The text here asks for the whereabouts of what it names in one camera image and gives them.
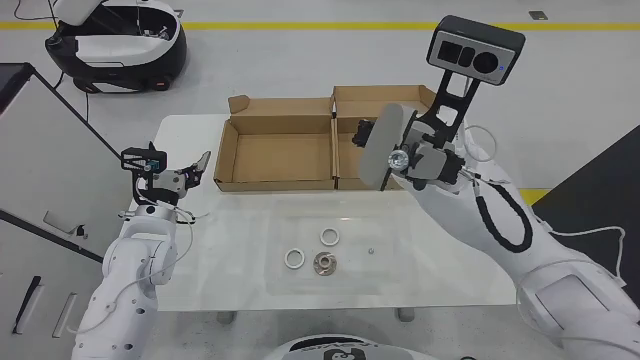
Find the white cable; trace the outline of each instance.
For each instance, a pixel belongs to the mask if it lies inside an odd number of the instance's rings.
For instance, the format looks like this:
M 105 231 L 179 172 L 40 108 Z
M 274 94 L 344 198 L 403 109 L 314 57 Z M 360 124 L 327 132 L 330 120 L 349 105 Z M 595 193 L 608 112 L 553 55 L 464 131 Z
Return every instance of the white cable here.
M 558 235 L 558 236 L 580 236 L 580 235 L 589 235 L 589 234 L 593 234 L 596 232 L 602 232 L 602 231 L 611 231 L 611 230 L 617 230 L 620 231 L 620 238 L 618 239 L 618 259 L 616 260 L 616 281 L 619 282 L 623 282 L 622 281 L 622 276 L 620 274 L 620 265 L 622 264 L 622 252 L 624 250 L 624 237 L 626 236 L 626 231 L 621 228 L 621 227 L 617 227 L 617 226 L 611 226 L 611 227 L 602 227 L 602 228 L 596 228 L 596 229 L 590 229 L 588 231 L 581 231 L 581 232 L 557 232 L 553 229 L 551 229 L 549 231 L 550 234 L 553 235 Z
M 604 339 L 598 339 L 598 338 L 588 338 L 588 337 L 582 337 L 582 336 L 556 336 L 553 334 L 549 334 L 547 332 L 542 331 L 541 329 L 539 329 L 538 327 L 534 326 L 533 324 L 531 324 L 528 319 L 524 316 L 524 314 L 522 313 L 522 307 L 520 306 L 521 302 L 520 302 L 520 292 L 522 291 L 522 286 L 524 285 L 524 282 L 531 277 L 531 275 L 533 275 L 534 273 L 536 273 L 537 271 L 540 271 L 544 268 L 547 267 L 551 267 L 554 266 L 556 264 L 563 264 L 563 263 L 586 263 L 586 264 L 591 264 L 594 265 L 596 267 L 598 267 L 599 269 L 603 270 L 605 273 L 607 273 L 607 275 L 609 275 L 609 277 L 611 277 L 612 279 L 616 279 L 615 276 L 606 268 L 602 267 L 600 264 L 591 261 L 591 260 L 583 260 L 583 259 L 564 259 L 564 260 L 556 260 L 556 261 L 552 261 L 550 263 L 547 264 L 542 264 L 536 268 L 534 268 L 533 270 L 529 271 L 528 273 L 526 273 L 519 282 L 516 282 L 516 309 L 518 310 L 518 314 L 520 315 L 520 318 L 522 319 L 522 322 L 525 323 L 526 326 L 528 326 L 529 328 L 531 328 L 532 330 L 536 331 L 537 333 L 539 333 L 540 335 L 546 336 L 548 338 L 551 339 L 558 339 L 561 341 L 585 341 L 585 342 L 595 342 L 595 343 L 601 343 L 603 345 L 608 345 L 608 346 L 613 346 L 616 347 L 618 349 L 624 350 L 626 352 L 629 352 L 635 356 L 637 356 L 638 358 L 640 358 L 640 352 L 633 350 L 633 349 L 629 349 L 623 345 L 620 345 L 618 343 L 615 342 L 610 342 Z
M 471 128 L 478 128 L 478 129 L 483 130 L 487 134 L 489 134 L 491 139 L 493 139 L 493 148 L 494 149 L 493 149 L 493 153 L 489 157 L 487 157 L 485 159 L 480 159 L 480 158 L 476 157 L 474 154 L 471 153 L 471 150 L 469 149 L 469 145 L 467 144 L 467 140 L 465 139 L 463 141 L 464 149 L 467 151 L 467 154 L 469 155 L 469 157 L 471 157 L 472 159 L 474 159 L 478 163 L 486 163 L 488 161 L 491 161 L 491 160 L 495 159 L 496 155 L 498 154 L 498 140 L 493 135 L 493 133 L 491 131 L 489 131 L 487 128 L 483 127 L 482 125 L 477 125 L 477 124 L 469 125 L 464 130 L 467 131 L 467 130 L 470 130 Z
M 140 34 L 140 36 L 142 36 L 142 29 L 140 28 L 140 4 L 138 3 L 138 0 L 136 1 L 136 9 L 138 10 L 138 19 L 136 20 L 136 23 L 138 24 L 138 33 Z
M 467 92 L 469 91 L 469 84 L 470 83 L 471 83 L 471 78 L 467 77 L 467 81 L 464 84 L 464 95 L 462 95 L 462 97 L 467 96 Z M 483 130 L 484 132 L 489 134 L 491 139 L 493 139 L 493 154 L 490 155 L 489 157 L 487 157 L 486 159 L 480 159 L 480 158 L 476 157 L 471 152 L 471 149 L 469 148 L 469 144 L 467 143 L 466 131 L 468 131 L 468 130 L 470 130 L 472 128 L 478 128 L 478 129 Z M 464 150 L 467 152 L 469 157 L 471 157 L 473 160 L 477 161 L 478 163 L 489 162 L 489 161 L 495 159 L 496 155 L 498 154 L 498 140 L 496 139 L 496 137 L 493 135 L 493 133 L 491 131 L 489 131 L 487 128 L 483 127 L 482 125 L 474 124 L 474 125 L 467 126 L 466 121 L 463 120 L 462 124 L 460 124 L 460 128 L 458 128 L 458 138 L 462 141 L 462 145 L 464 146 Z
M 145 198 L 144 196 L 141 195 L 141 197 L 145 200 L 147 200 L 148 202 L 151 202 L 151 200 Z M 120 292 L 118 292 L 118 294 L 116 295 L 115 299 L 113 300 L 113 302 L 109 303 L 108 306 L 109 309 L 107 310 L 107 315 L 100 320 L 100 322 L 98 322 L 96 325 L 90 327 L 90 328 L 86 328 L 83 330 L 73 330 L 69 327 L 67 327 L 67 331 L 71 332 L 74 335 L 78 335 L 78 334 L 85 334 L 89 331 L 92 331 L 96 328 L 98 328 L 100 325 L 102 325 L 105 321 L 107 321 L 107 319 L 109 319 L 109 317 L 111 316 L 111 314 L 116 311 L 116 308 L 118 306 L 118 299 L 120 298 L 120 295 L 122 295 L 122 293 L 127 290 L 127 288 L 129 288 L 131 285 L 137 284 L 140 281 L 144 281 L 147 278 L 151 278 L 154 275 L 160 274 L 162 272 L 167 271 L 169 268 L 173 267 L 174 265 L 176 265 L 180 260 L 182 260 L 184 258 L 184 256 L 187 255 L 187 253 L 189 253 L 189 250 L 191 250 L 191 246 L 193 246 L 193 224 L 195 223 L 195 218 L 192 217 L 191 213 L 187 210 L 181 209 L 179 207 L 174 207 L 174 211 L 181 215 L 185 221 L 187 222 L 187 225 L 189 226 L 189 234 L 190 234 L 190 240 L 189 240 L 189 246 L 187 246 L 187 249 L 184 251 L 184 253 L 182 253 L 182 255 L 180 257 L 178 257 L 175 261 L 173 261 L 171 264 L 169 264 L 168 266 L 164 267 L 162 270 L 156 271 L 152 274 L 149 275 L 145 275 L 144 277 L 138 278 L 135 281 L 132 281 L 130 283 L 128 283 L 127 285 L 124 286 L 124 288 L 122 288 L 120 290 Z

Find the yellow floor line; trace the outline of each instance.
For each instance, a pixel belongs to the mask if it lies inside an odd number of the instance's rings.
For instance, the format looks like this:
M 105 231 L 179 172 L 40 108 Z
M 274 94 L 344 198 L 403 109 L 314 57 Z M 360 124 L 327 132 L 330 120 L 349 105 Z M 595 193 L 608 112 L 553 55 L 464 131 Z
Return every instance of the yellow floor line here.
M 550 191 L 550 189 L 520 189 L 520 195 L 522 195 L 526 204 L 532 206 Z
M 200 22 L 185 21 L 184 28 L 192 31 L 211 30 L 351 30 L 351 31 L 433 31 L 437 22 Z M 640 23 L 495 23 L 516 31 L 640 31 Z M 0 30 L 51 30 L 50 21 L 0 21 Z

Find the metal part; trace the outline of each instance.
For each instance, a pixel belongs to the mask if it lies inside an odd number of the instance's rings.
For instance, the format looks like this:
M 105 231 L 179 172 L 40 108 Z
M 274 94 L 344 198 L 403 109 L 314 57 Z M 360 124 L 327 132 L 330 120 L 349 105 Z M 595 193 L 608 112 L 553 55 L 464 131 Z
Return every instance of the metal part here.
M 320 252 L 313 259 L 313 269 L 323 277 L 333 274 L 337 266 L 336 256 L 329 252 Z
M 300 263 L 291 264 L 289 262 L 289 256 L 293 253 L 298 253 L 300 255 L 301 257 Z M 298 268 L 302 267 L 302 265 L 304 264 L 304 252 L 298 248 L 289 249 L 289 251 L 284 254 L 284 264 L 292 270 L 297 270 Z
M 324 237 L 324 234 L 326 234 L 327 232 L 333 232 L 334 234 L 336 234 L 336 239 L 332 242 L 328 242 Z M 322 230 L 322 232 L 320 232 L 320 242 L 322 242 L 322 244 L 325 246 L 335 246 L 338 244 L 339 241 L 340 241 L 340 233 L 335 228 L 325 228 Z
M 389 167 L 402 171 L 409 167 L 409 155 L 404 150 L 396 149 L 389 155 Z

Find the floor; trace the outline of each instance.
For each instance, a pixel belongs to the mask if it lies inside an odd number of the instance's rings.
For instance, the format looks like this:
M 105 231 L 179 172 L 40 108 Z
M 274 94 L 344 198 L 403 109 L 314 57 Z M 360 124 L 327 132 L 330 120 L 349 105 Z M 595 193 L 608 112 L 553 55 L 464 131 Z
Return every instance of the floor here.
M 524 32 L 527 44 L 508 82 L 483 85 L 468 115 L 470 123 L 495 134 L 497 159 L 521 188 L 553 188 L 638 124 L 640 0 L 162 1 L 184 9 L 184 21 L 203 24 L 187 31 L 189 60 L 174 89 L 89 98 L 90 122 L 117 148 L 152 139 L 170 114 L 226 112 L 226 98 L 235 94 L 328 96 L 334 85 L 436 88 L 441 77 L 424 61 L 429 30 L 267 31 L 260 27 L 265 21 L 437 22 L 456 14 L 531 23 L 528 11 L 543 10 L 555 27 Z M 16 4 L 0 0 L 0 21 L 13 20 Z M 45 0 L 23 0 L 19 11 L 22 17 L 47 13 Z M 221 21 L 249 27 L 216 29 Z M 608 23 L 631 23 L 635 31 L 615 30 Z M 588 25 L 595 30 L 585 30 Z M 57 80 L 59 72 L 43 49 L 49 35 L 0 28 L 0 61 L 29 61 L 50 81 Z M 462 89 L 462 80 L 456 84 Z M 71 81 L 65 79 L 60 92 L 85 113 L 85 96 Z M 477 140 L 486 144 L 480 135 Z M 144 358 L 259 359 L 287 340 L 321 332 L 362 335 L 442 359 L 561 358 L 518 321 L 511 307 L 421 309 L 407 325 L 391 310 L 240 313 L 228 327 L 216 324 L 212 314 L 161 314 Z

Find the cardboard box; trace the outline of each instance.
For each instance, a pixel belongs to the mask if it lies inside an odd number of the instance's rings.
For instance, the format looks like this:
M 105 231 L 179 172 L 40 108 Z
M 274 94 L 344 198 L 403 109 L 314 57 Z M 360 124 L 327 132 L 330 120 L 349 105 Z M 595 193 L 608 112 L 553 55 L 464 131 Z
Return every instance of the cardboard box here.
M 411 106 L 425 113 L 433 104 L 435 92 L 424 85 L 400 86 L 336 86 L 333 100 L 336 106 L 336 176 L 338 189 L 369 189 L 358 177 L 360 157 L 364 149 L 356 147 L 351 139 L 358 130 L 358 121 L 376 120 L 389 103 Z M 386 189 L 401 189 L 390 180 Z
M 223 192 L 333 190 L 331 98 L 229 98 L 214 181 Z

